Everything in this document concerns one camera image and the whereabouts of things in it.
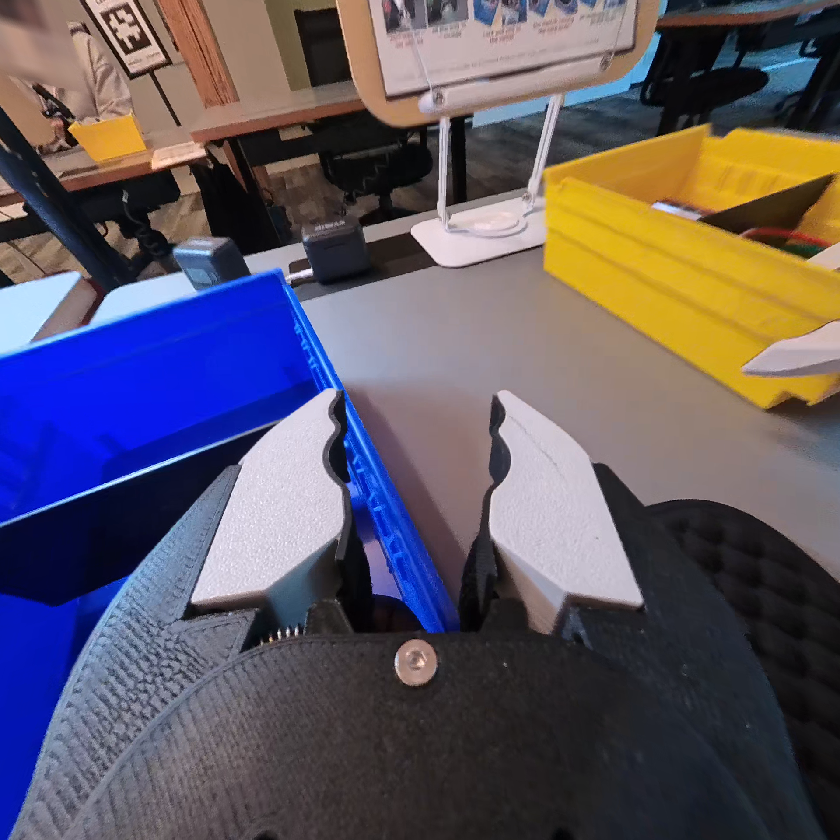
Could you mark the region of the black white marker sign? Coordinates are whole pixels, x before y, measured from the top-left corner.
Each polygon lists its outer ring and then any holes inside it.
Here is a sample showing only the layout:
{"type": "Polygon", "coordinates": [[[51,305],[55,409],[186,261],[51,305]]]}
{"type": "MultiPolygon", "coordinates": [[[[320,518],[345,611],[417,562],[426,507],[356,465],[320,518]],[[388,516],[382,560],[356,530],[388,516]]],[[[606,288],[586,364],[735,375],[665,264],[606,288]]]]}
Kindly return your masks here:
{"type": "Polygon", "coordinates": [[[80,1],[129,79],[170,67],[172,58],[138,1],[80,1]]]}

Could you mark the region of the black bin divider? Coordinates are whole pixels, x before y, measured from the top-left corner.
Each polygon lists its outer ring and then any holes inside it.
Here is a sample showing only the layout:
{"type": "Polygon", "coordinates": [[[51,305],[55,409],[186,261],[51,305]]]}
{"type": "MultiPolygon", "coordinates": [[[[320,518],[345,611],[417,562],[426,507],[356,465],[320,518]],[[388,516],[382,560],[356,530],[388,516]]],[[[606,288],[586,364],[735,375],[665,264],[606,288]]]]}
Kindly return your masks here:
{"type": "Polygon", "coordinates": [[[743,235],[757,228],[793,231],[833,185],[835,178],[836,174],[822,175],[752,201],[702,215],[697,220],[734,235],[743,235]]]}

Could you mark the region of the small yellow bin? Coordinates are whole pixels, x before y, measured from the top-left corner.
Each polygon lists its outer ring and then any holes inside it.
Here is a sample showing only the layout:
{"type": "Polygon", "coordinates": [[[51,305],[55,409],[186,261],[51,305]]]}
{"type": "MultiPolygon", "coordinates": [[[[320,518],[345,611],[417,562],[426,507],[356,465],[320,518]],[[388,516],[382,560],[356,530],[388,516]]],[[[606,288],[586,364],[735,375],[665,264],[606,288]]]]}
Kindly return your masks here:
{"type": "Polygon", "coordinates": [[[76,121],[68,132],[96,163],[143,153],[148,148],[133,112],[91,123],[76,121]]]}

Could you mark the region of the black quilted wrist pad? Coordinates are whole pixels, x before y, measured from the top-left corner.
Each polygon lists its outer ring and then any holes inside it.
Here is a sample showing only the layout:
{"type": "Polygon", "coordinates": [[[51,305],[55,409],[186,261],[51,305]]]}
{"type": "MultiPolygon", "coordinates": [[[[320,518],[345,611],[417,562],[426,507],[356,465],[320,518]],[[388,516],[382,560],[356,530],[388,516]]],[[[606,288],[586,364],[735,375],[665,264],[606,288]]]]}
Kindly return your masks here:
{"type": "Polygon", "coordinates": [[[740,616],[777,696],[828,838],[839,838],[839,583],[748,513],[709,500],[647,507],[740,616]]]}

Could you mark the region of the black office chair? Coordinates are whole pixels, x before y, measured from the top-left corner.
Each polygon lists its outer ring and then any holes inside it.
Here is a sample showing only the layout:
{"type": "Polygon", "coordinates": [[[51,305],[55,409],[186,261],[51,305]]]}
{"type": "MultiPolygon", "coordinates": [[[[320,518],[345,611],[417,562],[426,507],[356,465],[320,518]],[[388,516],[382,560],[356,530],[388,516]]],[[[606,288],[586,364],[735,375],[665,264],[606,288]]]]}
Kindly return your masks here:
{"type": "Polygon", "coordinates": [[[315,140],[322,172],[339,189],[339,217],[359,199],[374,196],[377,206],[359,218],[362,226],[414,215],[396,206],[394,190],[414,186],[433,169],[427,128],[396,129],[369,112],[354,112],[306,123],[315,140]]]}
{"type": "Polygon", "coordinates": [[[659,109],[657,135],[709,121],[711,112],[764,89],[770,76],[742,65],[715,68],[729,27],[666,27],[640,87],[640,102],[659,109]]]}

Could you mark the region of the wooden table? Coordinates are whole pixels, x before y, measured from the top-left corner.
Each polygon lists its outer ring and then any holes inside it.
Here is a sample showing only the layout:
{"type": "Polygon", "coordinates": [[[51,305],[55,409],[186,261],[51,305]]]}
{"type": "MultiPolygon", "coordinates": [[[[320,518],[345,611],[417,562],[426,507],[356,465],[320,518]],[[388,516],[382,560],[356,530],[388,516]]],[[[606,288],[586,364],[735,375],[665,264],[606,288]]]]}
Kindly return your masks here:
{"type": "Polygon", "coordinates": [[[655,31],[673,28],[737,28],[797,19],[839,6],[838,1],[755,1],[680,9],[661,16],[655,31]]]}
{"type": "Polygon", "coordinates": [[[249,172],[256,165],[290,161],[322,150],[320,138],[283,140],[281,129],[356,112],[365,112],[365,107],[353,82],[347,80],[207,108],[188,131],[198,144],[231,143],[236,162],[244,163],[249,172]]]}
{"type": "Polygon", "coordinates": [[[131,209],[152,214],[197,192],[190,167],[211,165],[205,146],[184,132],[157,132],[143,139],[145,149],[95,162],[80,146],[42,158],[59,183],[99,216],[107,205],[121,212],[123,199],[131,209]]]}

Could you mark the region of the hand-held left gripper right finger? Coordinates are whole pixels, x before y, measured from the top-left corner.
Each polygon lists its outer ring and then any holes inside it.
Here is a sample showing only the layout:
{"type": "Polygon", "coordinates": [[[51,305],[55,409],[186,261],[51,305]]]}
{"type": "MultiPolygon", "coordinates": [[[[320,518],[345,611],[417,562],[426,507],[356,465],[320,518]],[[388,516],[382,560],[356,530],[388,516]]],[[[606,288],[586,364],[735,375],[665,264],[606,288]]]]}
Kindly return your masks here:
{"type": "Polygon", "coordinates": [[[573,606],[637,611],[644,596],[594,465],[559,425],[510,391],[493,395],[486,535],[502,597],[551,634],[573,606]]]}

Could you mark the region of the grey desk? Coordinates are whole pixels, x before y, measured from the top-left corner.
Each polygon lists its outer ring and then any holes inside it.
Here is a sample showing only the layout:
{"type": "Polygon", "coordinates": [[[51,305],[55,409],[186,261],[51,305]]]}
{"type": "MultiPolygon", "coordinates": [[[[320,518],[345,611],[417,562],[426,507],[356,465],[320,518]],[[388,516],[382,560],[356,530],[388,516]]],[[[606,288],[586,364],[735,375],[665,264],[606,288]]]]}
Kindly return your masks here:
{"type": "Polygon", "coordinates": [[[553,278],[539,249],[296,289],[453,599],[509,390],[644,504],[741,509],[838,578],[838,396],[765,412],[553,278]]]}

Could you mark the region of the yellow plastic bin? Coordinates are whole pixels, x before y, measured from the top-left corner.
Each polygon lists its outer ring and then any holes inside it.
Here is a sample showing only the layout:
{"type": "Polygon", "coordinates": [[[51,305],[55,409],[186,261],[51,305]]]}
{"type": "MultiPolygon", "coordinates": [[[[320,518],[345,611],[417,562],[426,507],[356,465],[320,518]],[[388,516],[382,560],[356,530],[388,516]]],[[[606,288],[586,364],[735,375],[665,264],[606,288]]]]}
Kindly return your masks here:
{"type": "Polygon", "coordinates": [[[718,213],[832,176],[793,230],[834,245],[838,165],[837,136],[707,125],[557,164],[543,176],[544,268],[759,408],[813,406],[838,374],[742,367],[838,320],[838,272],[655,204],[718,213]]]}

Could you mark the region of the light grey table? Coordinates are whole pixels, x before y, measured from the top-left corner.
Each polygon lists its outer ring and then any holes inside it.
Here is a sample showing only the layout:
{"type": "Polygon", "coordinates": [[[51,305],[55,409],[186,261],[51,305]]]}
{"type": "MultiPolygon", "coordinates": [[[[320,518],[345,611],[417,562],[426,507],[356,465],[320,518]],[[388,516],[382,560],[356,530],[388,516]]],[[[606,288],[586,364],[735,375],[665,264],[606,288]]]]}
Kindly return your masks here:
{"type": "Polygon", "coordinates": [[[104,293],[76,271],[1,290],[1,355],[87,325],[104,293]]]}

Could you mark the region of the wooden pillar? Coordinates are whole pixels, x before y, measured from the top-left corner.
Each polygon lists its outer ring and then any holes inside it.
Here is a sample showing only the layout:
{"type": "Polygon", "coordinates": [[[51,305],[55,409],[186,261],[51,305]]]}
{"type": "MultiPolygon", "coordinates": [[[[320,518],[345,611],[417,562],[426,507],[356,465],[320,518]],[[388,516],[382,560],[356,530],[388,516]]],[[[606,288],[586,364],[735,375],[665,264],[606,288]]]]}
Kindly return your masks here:
{"type": "Polygon", "coordinates": [[[157,5],[204,108],[238,102],[238,91],[204,2],[158,1],[157,5]]]}

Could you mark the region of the red ethernet splitter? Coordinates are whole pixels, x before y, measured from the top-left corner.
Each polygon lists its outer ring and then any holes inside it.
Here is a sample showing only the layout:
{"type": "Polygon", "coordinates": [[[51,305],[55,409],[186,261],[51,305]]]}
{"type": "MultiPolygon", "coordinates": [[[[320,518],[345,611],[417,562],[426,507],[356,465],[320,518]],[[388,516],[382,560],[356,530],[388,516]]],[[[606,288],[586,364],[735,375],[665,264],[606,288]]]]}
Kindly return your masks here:
{"type": "Polygon", "coordinates": [[[659,212],[684,218],[689,221],[701,221],[715,214],[715,211],[689,203],[683,203],[675,198],[660,199],[653,203],[651,207],[659,212]]]}

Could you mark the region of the blue plastic bin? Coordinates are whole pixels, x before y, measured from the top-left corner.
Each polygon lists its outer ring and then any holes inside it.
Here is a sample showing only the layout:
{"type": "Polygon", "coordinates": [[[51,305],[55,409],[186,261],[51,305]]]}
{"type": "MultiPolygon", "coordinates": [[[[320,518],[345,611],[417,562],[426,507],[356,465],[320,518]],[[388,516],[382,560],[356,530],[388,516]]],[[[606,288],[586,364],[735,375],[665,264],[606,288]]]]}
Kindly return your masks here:
{"type": "Polygon", "coordinates": [[[341,387],[278,270],[2,355],[2,832],[130,572],[234,459],[341,387]]]}

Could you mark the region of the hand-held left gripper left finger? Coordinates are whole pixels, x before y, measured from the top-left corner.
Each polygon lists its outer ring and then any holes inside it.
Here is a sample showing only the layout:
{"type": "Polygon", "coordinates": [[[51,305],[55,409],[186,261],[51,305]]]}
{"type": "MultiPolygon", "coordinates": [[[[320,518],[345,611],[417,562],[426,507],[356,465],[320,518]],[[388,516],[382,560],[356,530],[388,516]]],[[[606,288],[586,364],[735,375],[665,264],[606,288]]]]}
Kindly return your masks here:
{"type": "Polygon", "coordinates": [[[265,608],[285,629],[315,602],[354,597],[345,431],[344,394],[328,388],[241,458],[191,607],[265,608]]]}

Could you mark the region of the black slanted pole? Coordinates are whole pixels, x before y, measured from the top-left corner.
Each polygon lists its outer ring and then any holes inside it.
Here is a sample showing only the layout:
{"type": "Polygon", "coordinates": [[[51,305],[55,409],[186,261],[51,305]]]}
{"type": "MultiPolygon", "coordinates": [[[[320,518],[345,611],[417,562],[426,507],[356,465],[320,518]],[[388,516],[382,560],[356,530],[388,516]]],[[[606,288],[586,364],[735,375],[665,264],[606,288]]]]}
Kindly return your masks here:
{"type": "Polygon", "coordinates": [[[133,282],[126,260],[78,208],[5,111],[1,111],[1,173],[103,291],[133,282]]]}

